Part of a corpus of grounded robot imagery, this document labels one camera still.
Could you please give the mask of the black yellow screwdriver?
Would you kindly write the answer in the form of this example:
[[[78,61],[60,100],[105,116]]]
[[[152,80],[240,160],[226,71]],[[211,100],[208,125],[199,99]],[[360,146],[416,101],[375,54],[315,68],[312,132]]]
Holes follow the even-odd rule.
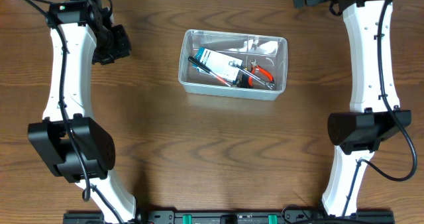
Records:
[[[243,62],[242,63],[242,67],[245,70],[248,70],[247,65],[246,65],[246,62]],[[240,88],[247,88],[247,89],[251,89],[252,88],[252,86],[248,82],[248,79],[249,79],[249,76],[248,75],[242,74]]]

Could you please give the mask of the white blue cardboard box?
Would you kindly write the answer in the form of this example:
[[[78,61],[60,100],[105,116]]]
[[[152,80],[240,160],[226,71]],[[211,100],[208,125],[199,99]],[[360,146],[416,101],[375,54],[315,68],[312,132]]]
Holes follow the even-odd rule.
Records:
[[[241,66],[243,63],[243,60],[239,58],[207,48],[200,48],[193,57],[229,82],[234,82],[239,74],[239,69],[231,66],[231,64]]]

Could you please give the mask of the clear plastic container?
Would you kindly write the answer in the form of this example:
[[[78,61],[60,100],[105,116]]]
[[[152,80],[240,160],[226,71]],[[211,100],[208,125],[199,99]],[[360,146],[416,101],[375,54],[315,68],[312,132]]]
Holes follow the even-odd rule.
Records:
[[[184,35],[178,79],[188,93],[273,101],[287,72],[285,38],[195,29]]]

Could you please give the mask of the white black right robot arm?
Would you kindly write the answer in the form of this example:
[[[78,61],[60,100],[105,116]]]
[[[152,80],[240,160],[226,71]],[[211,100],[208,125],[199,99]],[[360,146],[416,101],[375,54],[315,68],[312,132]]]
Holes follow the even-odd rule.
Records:
[[[404,182],[417,171],[417,152],[406,131],[411,111],[400,107],[392,72],[390,23],[393,0],[293,0],[295,7],[329,3],[330,12],[342,17],[350,42],[352,95],[350,110],[332,113],[327,121],[334,146],[329,183],[321,204],[323,218],[361,221],[357,197],[367,168],[393,182]],[[401,133],[412,155],[404,177],[391,176],[371,162],[380,144]]]

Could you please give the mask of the silver wrench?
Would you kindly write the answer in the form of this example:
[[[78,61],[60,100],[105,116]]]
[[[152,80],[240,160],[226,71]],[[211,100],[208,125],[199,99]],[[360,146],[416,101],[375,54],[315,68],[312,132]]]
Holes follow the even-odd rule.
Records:
[[[261,85],[267,87],[270,90],[273,90],[275,88],[275,81],[272,74],[268,70],[265,70],[264,68],[259,66],[256,60],[251,60],[250,64],[251,64],[251,69],[248,70],[247,68],[243,68],[241,65],[236,64],[235,61],[229,62],[229,66],[238,68],[242,73],[248,76],[249,86],[252,86],[252,81],[256,80]],[[260,74],[265,75],[268,79],[267,80],[262,79],[261,77],[256,75],[255,72],[259,72]]]

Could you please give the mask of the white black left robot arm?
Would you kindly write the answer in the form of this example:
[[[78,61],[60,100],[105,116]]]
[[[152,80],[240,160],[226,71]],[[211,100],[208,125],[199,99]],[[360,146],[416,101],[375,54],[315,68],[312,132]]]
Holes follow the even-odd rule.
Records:
[[[50,93],[28,139],[51,173],[83,191],[101,210],[101,223],[135,223],[136,199],[120,181],[111,135],[93,116],[91,68],[127,57],[130,40],[101,0],[51,3],[45,12],[53,45]]]

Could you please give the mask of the red handled pliers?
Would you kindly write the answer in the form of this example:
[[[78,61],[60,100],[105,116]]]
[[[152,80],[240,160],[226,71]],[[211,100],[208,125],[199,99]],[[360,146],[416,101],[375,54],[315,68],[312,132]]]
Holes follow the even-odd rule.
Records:
[[[259,66],[256,62],[256,60],[250,61],[250,71],[249,71],[249,79],[248,82],[253,88],[253,81],[257,81],[258,83],[266,86],[268,89],[274,89],[275,88],[275,81],[272,74],[268,71]]]

